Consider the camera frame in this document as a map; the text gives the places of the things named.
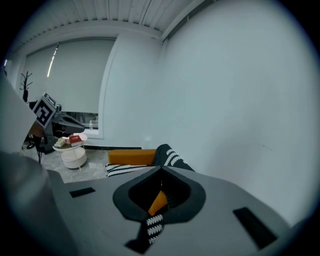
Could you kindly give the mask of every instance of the ceiling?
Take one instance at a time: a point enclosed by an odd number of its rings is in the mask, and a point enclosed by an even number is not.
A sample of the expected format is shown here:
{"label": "ceiling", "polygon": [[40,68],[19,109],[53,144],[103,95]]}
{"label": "ceiling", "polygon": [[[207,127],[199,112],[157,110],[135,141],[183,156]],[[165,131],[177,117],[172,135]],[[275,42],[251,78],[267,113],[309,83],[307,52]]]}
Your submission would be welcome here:
{"label": "ceiling", "polygon": [[192,2],[201,0],[48,0],[26,22],[11,51],[60,27],[91,21],[136,24],[163,33]]}

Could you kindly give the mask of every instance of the book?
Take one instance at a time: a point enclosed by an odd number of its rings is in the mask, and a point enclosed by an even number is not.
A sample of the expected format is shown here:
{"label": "book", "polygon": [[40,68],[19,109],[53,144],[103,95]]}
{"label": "book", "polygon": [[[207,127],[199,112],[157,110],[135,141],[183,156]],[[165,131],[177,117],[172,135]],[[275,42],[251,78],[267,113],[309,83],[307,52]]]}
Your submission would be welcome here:
{"label": "book", "polygon": [[65,140],[65,143],[66,143],[66,144],[70,144],[69,137],[62,137],[62,139]]}
{"label": "book", "polygon": [[66,143],[66,140],[63,138],[58,138],[56,143],[54,144],[54,147],[62,147]]}
{"label": "book", "polygon": [[79,135],[70,135],[69,141],[70,141],[71,147],[75,147],[83,143]]}

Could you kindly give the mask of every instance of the roller blind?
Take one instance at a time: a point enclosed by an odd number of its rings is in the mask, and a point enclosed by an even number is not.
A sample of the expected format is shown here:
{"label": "roller blind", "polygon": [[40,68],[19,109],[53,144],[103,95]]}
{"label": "roller blind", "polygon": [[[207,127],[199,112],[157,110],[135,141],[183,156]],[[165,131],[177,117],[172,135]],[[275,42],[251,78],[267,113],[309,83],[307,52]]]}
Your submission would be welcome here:
{"label": "roller blind", "polygon": [[24,74],[32,73],[28,101],[47,92],[65,112],[98,113],[102,77],[113,40],[91,39],[60,44],[26,58]]}

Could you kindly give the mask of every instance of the floor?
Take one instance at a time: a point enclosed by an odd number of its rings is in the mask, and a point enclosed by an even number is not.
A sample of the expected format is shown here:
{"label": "floor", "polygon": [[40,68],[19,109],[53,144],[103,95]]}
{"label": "floor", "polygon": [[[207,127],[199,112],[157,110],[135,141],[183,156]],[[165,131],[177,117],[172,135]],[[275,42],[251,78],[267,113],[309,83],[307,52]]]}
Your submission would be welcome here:
{"label": "floor", "polygon": [[[20,153],[38,161],[36,148],[27,149],[27,143],[23,145]],[[106,177],[105,165],[108,163],[108,150],[85,150],[87,161],[79,168],[68,169],[61,160],[61,153],[54,151],[45,155],[42,154],[41,164],[45,169],[57,171],[60,173],[64,183],[82,182]]]}

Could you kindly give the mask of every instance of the white wall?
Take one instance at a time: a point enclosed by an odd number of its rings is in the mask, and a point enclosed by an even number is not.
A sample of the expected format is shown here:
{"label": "white wall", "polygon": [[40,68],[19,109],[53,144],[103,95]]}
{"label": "white wall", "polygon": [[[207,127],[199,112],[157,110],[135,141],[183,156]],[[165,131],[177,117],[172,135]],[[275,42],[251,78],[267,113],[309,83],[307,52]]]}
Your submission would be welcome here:
{"label": "white wall", "polygon": [[134,33],[116,39],[102,81],[103,138],[89,139],[88,145],[143,147],[155,120],[153,104],[159,85],[157,73],[162,45]]}
{"label": "white wall", "polygon": [[218,2],[169,40],[152,94],[153,147],[168,143],[291,225],[309,214],[320,148],[320,71],[297,26],[267,1]]}

